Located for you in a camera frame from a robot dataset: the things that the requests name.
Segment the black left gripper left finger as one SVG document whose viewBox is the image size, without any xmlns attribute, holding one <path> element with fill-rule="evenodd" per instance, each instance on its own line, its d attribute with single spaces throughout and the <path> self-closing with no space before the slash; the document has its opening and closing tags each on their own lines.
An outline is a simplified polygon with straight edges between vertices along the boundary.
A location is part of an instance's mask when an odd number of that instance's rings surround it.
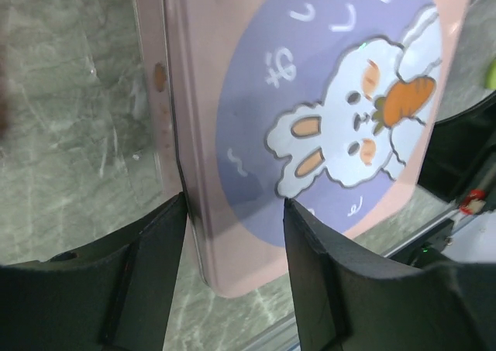
<svg viewBox="0 0 496 351">
<path fill-rule="evenodd" d="M 107 236 L 1 268 L 3 350 L 160 350 L 188 210 L 178 194 Z"/>
</svg>

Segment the silver tin lid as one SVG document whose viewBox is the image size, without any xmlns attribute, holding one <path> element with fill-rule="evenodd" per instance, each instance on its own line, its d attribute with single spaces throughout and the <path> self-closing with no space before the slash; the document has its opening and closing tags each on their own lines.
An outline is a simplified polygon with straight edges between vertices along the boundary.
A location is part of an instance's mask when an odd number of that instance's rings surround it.
<svg viewBox="0 0 496 351">
<path fill-rule="evenodd" d="M 283 204 L 346 236 L 409 199 L 470 0 L 164 0 L 201 274 L 286 269 Z"/>
</svg>

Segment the green round cookie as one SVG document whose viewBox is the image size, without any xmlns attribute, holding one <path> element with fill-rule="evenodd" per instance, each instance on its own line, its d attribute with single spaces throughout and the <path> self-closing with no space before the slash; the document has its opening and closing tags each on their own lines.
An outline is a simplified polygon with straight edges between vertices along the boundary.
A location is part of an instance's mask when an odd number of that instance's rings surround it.
<svg viewBox="0 0 496 351">
<path fill-rule="evenodd" d="M 487 69 L 484 86 L 488 90 L 496 90 L 496 59 L 491 61 Z"/>
</svg>

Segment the pink cookie tin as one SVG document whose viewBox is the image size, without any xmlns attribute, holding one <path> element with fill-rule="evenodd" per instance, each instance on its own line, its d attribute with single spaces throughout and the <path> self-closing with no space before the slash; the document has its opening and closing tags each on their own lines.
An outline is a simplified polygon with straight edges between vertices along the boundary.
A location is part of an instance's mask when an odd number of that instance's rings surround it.
<svg viewBox="0 0 496 351">
<path fill-rule="evenodd" d="M 133 0 L 155 142 L 157 175 L 165 195 L 181 190 L 168 80 L 164 0 Z"/>
</svg>

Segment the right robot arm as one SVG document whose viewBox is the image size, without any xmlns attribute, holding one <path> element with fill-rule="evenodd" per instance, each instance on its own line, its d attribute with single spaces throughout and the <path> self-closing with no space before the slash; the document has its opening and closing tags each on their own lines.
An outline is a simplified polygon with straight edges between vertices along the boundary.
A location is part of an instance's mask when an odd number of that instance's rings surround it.
<svg viewBox="0 0 496 351">
<path fill-rule="evenodd" d="M 436 123 L 420 184 L 448 202 L 424 225 L 408 258 L 413 267 L 440 260 L 495 261 L 495 94 Z"/>
</svg>

